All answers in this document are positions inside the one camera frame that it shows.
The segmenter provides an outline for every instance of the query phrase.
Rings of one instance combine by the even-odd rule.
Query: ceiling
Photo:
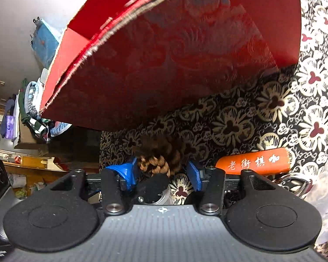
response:
[[[35,25],[43,18],[62,31],[86,0],[0,0],[0,103],[17,93],[21,81],[41,74],[31,45]]]

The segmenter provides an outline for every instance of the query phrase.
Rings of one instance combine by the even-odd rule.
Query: white crosshair mark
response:
[[[165,207],[161,207],[161,208],[159,208],[157,211],[160,212],[160,213],[162,213],[162,214],[164,214],[165,212],[168,211],[168,209],[165,208]]]

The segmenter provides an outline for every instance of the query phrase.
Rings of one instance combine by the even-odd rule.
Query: black and white floral fabric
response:
[[[101,137],[100,166],[122,164],[143,134],[172,134],[204,166],[222,156],[286,147],[293,171],[316,182],[328,159],[328,0],[301,0],[299,63],[248,88],[200,99],[137,129]],[[186,175],[171,183],[175,204],[192,191]],[[328,243],[317,246],[328,257]]]

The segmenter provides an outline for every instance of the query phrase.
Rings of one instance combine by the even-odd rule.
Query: metal screw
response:
[[[113,203],[106,206],[106,210],[111,213],[118,213],[122,211],[124,207],[121,204]]]
[[[216,204],[208,203],[202,206],[202,210],[207,213],[214,213],[219,209],[219,206]]]

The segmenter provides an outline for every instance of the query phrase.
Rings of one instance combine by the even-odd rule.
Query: pine cone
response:
[[[133,152],[139,159],[138,166],[147,176],[156,173],[175,175],[181,170],[186,145],[171,136],[142,136],[142,146],[133,146]]]

